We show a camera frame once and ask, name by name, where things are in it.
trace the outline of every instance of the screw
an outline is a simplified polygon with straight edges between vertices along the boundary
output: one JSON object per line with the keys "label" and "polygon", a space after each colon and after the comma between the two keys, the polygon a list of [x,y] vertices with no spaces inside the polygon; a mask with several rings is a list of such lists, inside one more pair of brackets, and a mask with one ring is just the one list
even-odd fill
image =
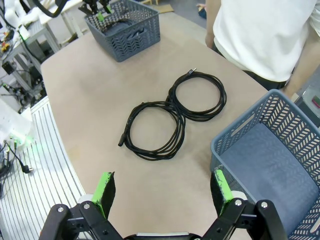
{"label": "screw", "polygon": [[240,206],[242,204],[242,201],[237,199],[237,200],[235,200],[234,204],[237,206]]}
{"label": "screw", "polygon": [[261,207],[263,207],[264,209],[266,209],[268,207],[268,203],[266,203],[265,201],[263,201],[261,203]]}

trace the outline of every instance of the beige tabletop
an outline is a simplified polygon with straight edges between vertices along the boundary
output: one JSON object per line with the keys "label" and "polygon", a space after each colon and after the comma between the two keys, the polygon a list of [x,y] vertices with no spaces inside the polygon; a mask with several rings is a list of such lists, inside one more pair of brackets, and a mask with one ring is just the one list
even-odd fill
{"label": "beige tabletop", "polygon": [[[115,171],[109,220],[125,237],[137,232],[203,235],[217,217],[210,192],[211,140],[267,91],[227,60],[171,24],[160,21],[161,41],[118,63],[88,33],[42,64],[54,118],[84,190],[93,193],[103,172]],[[186,121],[184,143],[171,160],[147,161],[118,142],[131,110],[165,100],[190,69],[217,76],[227,103],[208,122]],[[216,104],[216,87],[192,79],[177,90],[191,110]],[[162,146],[175,127],[167,112],[146,109],[134,121],[132,141]],[[233,239],[246,239],[238,234]]]}

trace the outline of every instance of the tangled wires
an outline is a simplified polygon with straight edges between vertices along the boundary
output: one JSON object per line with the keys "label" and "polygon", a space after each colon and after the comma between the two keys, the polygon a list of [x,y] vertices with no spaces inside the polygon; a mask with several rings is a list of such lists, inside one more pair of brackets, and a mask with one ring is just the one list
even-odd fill
{"label": "tangled wires", "polygon": [[[131,140],[131,136],[130,136],[131,125],[134,119],[136,118],[136,116],[145,108],[163,109],[173,117],[176,123],[176,128],[171,138],[169,139],[169,141],[163,147],[160,147],[159,149],[156,149],[156,150],[141,149],[139,147],[136,147]],[[186,127],[186,118],[180,113],[180,110],[175,105],[172,105],[170,102],[167,102],[167,101],[143,102],[132,110],[126,122],[124,132],[121,135],[118,146],[121,147],[123,144],[125,144],[128,149],[133,151],[140,158],[143,158],[149,161],[172,159],[176,155],[180,147],[182,146],[182,143],[184,142],[185,127]]]}
{"label": "tangled wires", "polygon": [[[191,111],[186,107],[184,107],[179,102],[176,95],[177,87],[179,84],[191,78],[206,79],[211,83],[213,83],[218,88],[220,92],[220,97],[216,106],[205,111]],[[168,94],[168,97],[166,98],[166,101],[143,102],[132,110],[126,122],[124,132],[121,135],[118,146],[121,147],[123,144],[125,144],[128,149],[133,151],[140,158],[143,158],[149,161],[172,159],[176,155],[178,150],[181,148],[182,143],[184,141],[186,118],[193,121],[197,121],[197,122],[209,121],[210,119],[212,119],[222,111],[222,109],[226,105],[226,102],[227,102],[227,94],[226,94],[224,85],[217,77],[210,74],[195,71],[195,69],[190,70],[185,75],[179,77],[175,81],[175,83],[169,90],[169,94]],[[163,147],[160,147],[159,149],[156,149],[156,150],[141,149],[139,147],[136,147],[131,140],[130,129],[131,129],[132,123],[136,118],[136,116],[145,108],[161,108],[167,111],[173,117],[176,123],[175,131],[172,134],[169,141]]]}

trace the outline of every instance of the empty basket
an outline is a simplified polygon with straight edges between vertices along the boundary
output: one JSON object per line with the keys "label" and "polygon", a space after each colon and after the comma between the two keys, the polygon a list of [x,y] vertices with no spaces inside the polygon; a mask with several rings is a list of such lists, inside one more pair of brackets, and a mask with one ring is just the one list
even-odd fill
{"label": "empty basket", "polygon": [[319,238],[320,132],[283,93],[269,91],[211,150],[211,171],[251,202],[273,201],[289,239]]}
{"label": "empty basket", "polygon": [[110,4],[113,13],[101,20],[98,15],[86,16],[95,40],[117,62],[122,62],[160,41],[159,13],[132,0]]}

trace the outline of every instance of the corrugated white surface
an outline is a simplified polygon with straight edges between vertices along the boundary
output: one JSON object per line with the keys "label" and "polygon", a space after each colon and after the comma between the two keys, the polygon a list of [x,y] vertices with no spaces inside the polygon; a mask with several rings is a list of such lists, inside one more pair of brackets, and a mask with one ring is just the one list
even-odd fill
{"label": "corrugated white surface", "polygon": [[[64,149],[48,98],[34,106],[31,113],[36,141],[19,156],[34,172],[22,173],[15,161],[4,184],[0,200],[4,240],[37,240],[53,205],[73,207],[85,194]],[[90,239],[87,233],[80,237]]]}

